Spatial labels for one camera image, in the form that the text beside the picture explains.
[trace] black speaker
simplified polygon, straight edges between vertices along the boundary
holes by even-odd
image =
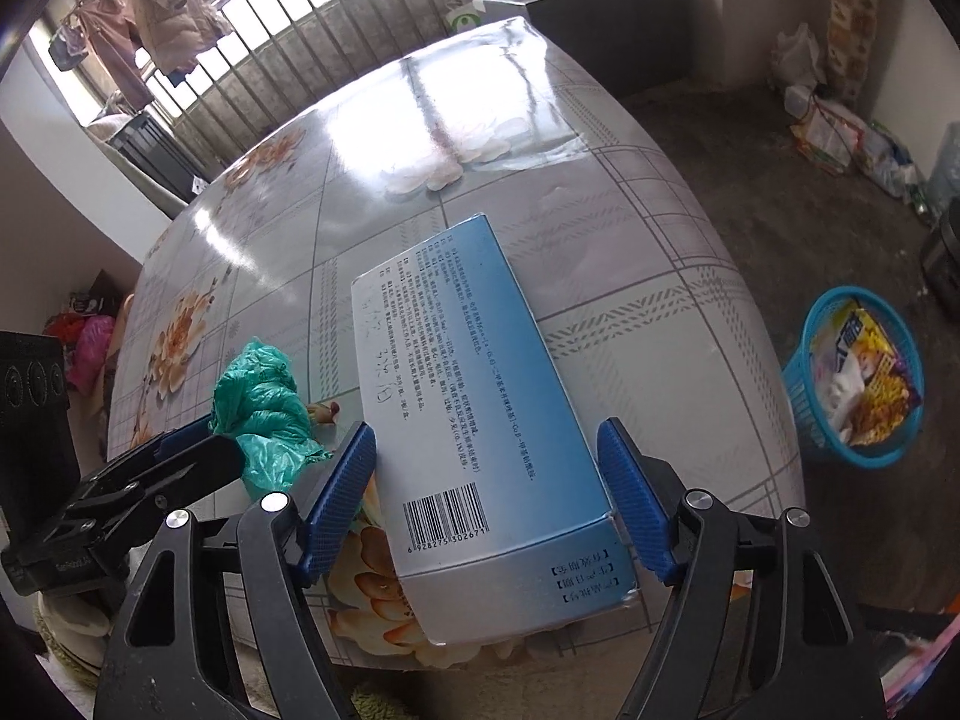
[[[80,482],[59,340],[0,332],[0,383],[0,508],[16,546]]]

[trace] blue box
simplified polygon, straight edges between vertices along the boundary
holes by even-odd
[[[380,507],[426,637],[505,640],[624,603],[637,580],[613,507],[487,218],[352,298]]]

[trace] silver screw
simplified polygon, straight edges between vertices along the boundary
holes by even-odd
[[[283,493],[270,493],[263,496],[260,507],[264,512],[279,512],[287,505],[287,500],[287,496]]]
[[[176,512],[170,512],[167,514],[167,527],[168,528],[182,528],[190,520],[190,512],[186,512],[184,509],[177,509]]]
[[[713,496],[704,490],[690,490],[690,492],[686,494],[686,504],[690,509],[699,509],[701,512],[704,512],[713,506]]]
[[[810,515],[803,509],[786,509],[786,521],[795,528],[805,528],[810,524]]]

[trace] blue gripper pad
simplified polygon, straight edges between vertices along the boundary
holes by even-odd
[[[344,449],[310,514],[304,517],[298,538],[304,556],[294,571],[301,587],[315,584],[333,566],[375,465],[376,439],[373,428],[364,424]]]
[[[200,443],[209,435],[210,415],[205,413],[199,419],[194,419],[184,427],[166,434],[160,441],[160,447],[157,448],[154,457],[158,463],[169,460],[172,456],[179,455],[182,451],[189,449],[195,443]]]
[[[607,419],[597,429],[600,473],[637,548],[640,562],[664,584],[677,584],[683,579],[683,566],[671,551],[670,518],[640,468],[639,463],[647,459],[632,442],[624,439],[625,434],[619,420]]]

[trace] blue basket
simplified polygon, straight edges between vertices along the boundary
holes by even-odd
[[[871,446],[846,446],[827,423],[824,410],[817,401],[810,372],[810,343],[817,331],[848,300],[855,299],[883,328],[890,343],[904,359],[910,375],[910,383],[923,397],[923,366],[920,353],[904,321],[893,308],[877,295],[859,287],[837,287],[820,296],[813,304],[803,323],[800,346],[790,362],[784,367],[784,383],[790,395],[793,418],[797,423],[800,454],[805,460],[842,459],[861,469],[883,469],[904,456],[910,442],[915,439],[923,417],[923,406],[918,406],[891,433],[884,442]]]

